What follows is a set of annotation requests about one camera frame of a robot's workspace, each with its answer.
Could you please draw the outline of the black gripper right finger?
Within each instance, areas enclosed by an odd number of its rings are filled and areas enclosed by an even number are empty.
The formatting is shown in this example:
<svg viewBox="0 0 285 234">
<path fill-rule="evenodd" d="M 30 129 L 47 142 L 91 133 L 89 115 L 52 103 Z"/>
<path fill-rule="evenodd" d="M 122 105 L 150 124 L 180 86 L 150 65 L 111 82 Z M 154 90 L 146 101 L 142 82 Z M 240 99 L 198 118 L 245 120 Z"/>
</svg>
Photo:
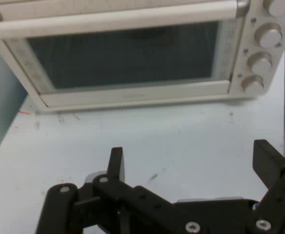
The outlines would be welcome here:
<svg viewBox="0 0 285 234">
<path fill-rule="evenodd" d="M 285 234 L 285 157 L 267 140 L 253 144 L 252 166 L 268 188 L 252 215 L 257 234 Z"/>
</svg>

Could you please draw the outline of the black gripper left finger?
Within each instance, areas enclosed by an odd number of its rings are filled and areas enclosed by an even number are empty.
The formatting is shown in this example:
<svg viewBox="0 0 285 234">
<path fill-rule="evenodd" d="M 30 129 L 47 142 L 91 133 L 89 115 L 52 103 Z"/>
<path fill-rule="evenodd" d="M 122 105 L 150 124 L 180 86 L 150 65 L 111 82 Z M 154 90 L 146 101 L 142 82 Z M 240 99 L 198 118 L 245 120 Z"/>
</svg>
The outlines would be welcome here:
<svg viewBox="0 0 285 234">
<path fill-rule="evenodd" d="M 112 148 L 107 171 L 77 188 L 72 183 L 51 187 L 36 232 L 81 234 L 98 225 L 111 234 L 180 234 L 173 204 L 138 186 L 124 183 L 123 150 Z"/>
</svg>

